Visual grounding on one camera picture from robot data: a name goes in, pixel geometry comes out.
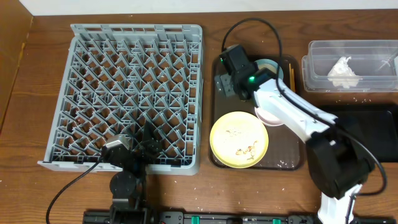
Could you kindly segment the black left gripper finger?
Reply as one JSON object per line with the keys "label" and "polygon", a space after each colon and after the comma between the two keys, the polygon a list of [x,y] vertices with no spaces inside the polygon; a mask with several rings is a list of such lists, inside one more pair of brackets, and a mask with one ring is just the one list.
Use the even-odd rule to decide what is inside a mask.
{"label": "black left gripper finger", "polygon": [[137,136],[134,134],[131,129],[126,130],[127,135],[131,138],[131,146],[137,146]]}
{"label": "black left gripper finger", "polygon": [[157,138],[154,134],[152,124],[149,121],[146,121],[143,127],[142,141],[147,142],[147,141],[156,141],[156,140]]}

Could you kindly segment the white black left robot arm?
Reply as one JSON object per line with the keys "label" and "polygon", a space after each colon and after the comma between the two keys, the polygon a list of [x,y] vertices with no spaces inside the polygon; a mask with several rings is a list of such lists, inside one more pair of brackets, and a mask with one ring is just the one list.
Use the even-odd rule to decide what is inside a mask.
{"label": "white black left robot arm", "polygon": [[159,222],[157,212],[146,204],[146,167],[153,163],[162,149],[149,122],[144,123],[142,138],[137,147],[123,134],[106,141],[101,150],[102,159],[122,168],[109,183],[113,195],[109,211],[112,224],[155,224]]}

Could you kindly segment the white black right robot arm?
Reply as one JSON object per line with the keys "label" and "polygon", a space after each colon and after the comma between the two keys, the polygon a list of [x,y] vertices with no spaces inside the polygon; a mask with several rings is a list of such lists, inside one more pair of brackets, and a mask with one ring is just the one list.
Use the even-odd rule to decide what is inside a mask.
{"label": "white black right robot arm", "polygon": [[299,97],[274,71],[250,61],[241,45],[223,47],[221,63],[227,74],[223,91],[253,100],[281,120],[306,146],[308,168],[322,193],[317,218],[321,223],[352,223],[353,207],[368,175],[379,162],[355,135],[353,123],[311,105]]}

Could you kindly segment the light blue bowl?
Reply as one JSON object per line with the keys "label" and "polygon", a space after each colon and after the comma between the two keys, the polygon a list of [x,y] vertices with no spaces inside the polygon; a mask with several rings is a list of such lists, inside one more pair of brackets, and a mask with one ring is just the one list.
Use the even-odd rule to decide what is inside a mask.
{"label": "light blue bowl", "polygon": [[259,59],[254,62],[258,71],[254,75],[255,83],[264,83],[268,80],[275,80],[277,73],[277,62],[270,59]]}

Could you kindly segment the white tissue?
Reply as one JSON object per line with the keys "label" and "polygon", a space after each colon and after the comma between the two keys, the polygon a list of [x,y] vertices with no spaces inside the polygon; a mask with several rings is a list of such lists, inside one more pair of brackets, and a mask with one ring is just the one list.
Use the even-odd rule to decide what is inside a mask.
{"label": "white tissue", "polygon": [[343,87],[349,89],[351,87],[356,87],[359,81],[362,79],[360,76],[356,75],[354,71],[349,67],[348,62],[351,57],[341,57],[334,64],[332,69],[327,75],[328,81],[331,81],[335,87]]}

